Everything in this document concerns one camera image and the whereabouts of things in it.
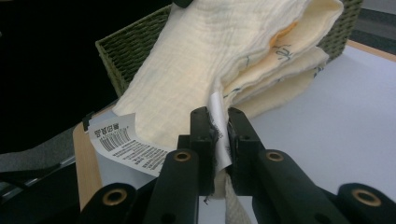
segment green woven basket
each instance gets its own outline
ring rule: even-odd
[[[344,0],[343,3],[343,14],[318,44],[330,55],[330,60],[343,52],[361,10],[362,0]],[[108,77],[119,97],[128,89],[134,74],[149,56],[167,22],[170,9],[170,5],[163,7],[95,42]]]

